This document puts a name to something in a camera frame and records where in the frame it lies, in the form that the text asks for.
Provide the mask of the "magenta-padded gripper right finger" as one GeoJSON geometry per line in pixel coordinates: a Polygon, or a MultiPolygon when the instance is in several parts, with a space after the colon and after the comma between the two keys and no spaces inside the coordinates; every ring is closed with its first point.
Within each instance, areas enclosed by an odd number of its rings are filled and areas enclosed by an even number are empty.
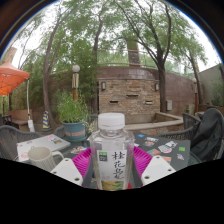
{"type": "Polygon", "coordinates": [[[134,147],[133,179],[136,187],[142,187],[175,172],[175,169],[161,156],[151,156],[134,147]]]}

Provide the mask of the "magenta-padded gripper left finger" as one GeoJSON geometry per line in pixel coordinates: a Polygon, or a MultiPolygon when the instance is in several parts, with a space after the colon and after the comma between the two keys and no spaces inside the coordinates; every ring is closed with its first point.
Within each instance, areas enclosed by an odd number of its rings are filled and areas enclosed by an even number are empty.
{"type": "Polygon", "coordinates": [[[76,185],[89,188],[93,177],[91,149],[87,148],[72,159],[64,158],[51,173],[76,185]]]}

